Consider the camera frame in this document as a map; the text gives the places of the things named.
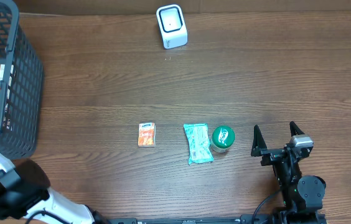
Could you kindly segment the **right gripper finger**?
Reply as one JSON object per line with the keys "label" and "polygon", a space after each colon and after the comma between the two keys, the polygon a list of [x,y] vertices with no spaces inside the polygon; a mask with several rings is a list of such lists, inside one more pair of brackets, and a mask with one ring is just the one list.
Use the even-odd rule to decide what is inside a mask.
{"label": "right gripper finger", "polygon": [[255,125],[253,130],[253,144],[251,148],[251,155],[260,156],[261,152],[265,150],[267,150],[267,146],[263,139],[263,135],[260,131],[259,126]]}
{"label": "right gripper finger", "polygon": [[304,132],[297,126],[294,121],[289,123],[291,136],[304,135]]}

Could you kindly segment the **green lid jar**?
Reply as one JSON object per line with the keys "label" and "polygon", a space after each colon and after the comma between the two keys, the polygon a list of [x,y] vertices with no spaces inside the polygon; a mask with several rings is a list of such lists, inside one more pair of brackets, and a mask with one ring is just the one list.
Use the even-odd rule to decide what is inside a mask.
{"label": "green lid jar", "polygon": [[212,133],[210,147],[215,152],[223,153],[229,150],[235,141],[235,132],[229,126],[219,126]]}

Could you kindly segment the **teal wipes packet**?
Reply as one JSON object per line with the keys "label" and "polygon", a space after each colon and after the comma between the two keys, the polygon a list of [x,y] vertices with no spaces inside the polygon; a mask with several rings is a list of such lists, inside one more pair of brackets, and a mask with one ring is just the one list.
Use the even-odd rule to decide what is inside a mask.
{"label": "teal wipes packet", "polygon": [[188,164],[203,164],[213,162],[208,137],[208,124],[184,124],[184,132],[189,143]]}

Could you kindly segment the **orange small packet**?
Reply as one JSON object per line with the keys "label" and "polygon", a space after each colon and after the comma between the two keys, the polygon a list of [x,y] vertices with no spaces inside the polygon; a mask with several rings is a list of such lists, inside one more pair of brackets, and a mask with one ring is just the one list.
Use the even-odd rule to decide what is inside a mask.
{"label": "orange small packet", "polygon": [[140,123],[138,128],[138,146],[154,147],[156,145],[156,125],[153,122]]}

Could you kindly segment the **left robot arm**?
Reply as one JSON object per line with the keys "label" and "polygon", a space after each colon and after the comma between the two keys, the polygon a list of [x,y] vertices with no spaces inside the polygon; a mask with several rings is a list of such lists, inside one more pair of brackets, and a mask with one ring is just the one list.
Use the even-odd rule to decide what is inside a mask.
{"label": "left robot arm", "polygon": [[0,153],[0,220],[25,218],[50,224],[109,224],[96,210],[50,186],[41,167],[27,159],[14,165]]}

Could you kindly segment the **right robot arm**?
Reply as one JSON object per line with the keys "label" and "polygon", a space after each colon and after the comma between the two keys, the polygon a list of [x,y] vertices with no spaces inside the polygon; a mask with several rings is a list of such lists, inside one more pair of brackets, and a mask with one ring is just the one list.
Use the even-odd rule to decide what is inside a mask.
{"label": "right robot arm", "polygon": [[[254,126],[251,156],[260,157],[262,166],[271,166],[279,190],[266,197],[255,209],[252,223],[326,223],[322,209],[326,182],[319,176],[302,175],[299,162],[310,156],[314,142],[293,121],[289,123],[291,139],[282,148],[268,149],[259,126]],[[281,194],[283,207],[275,208],[265,218],[259,218],[261,207]]]}

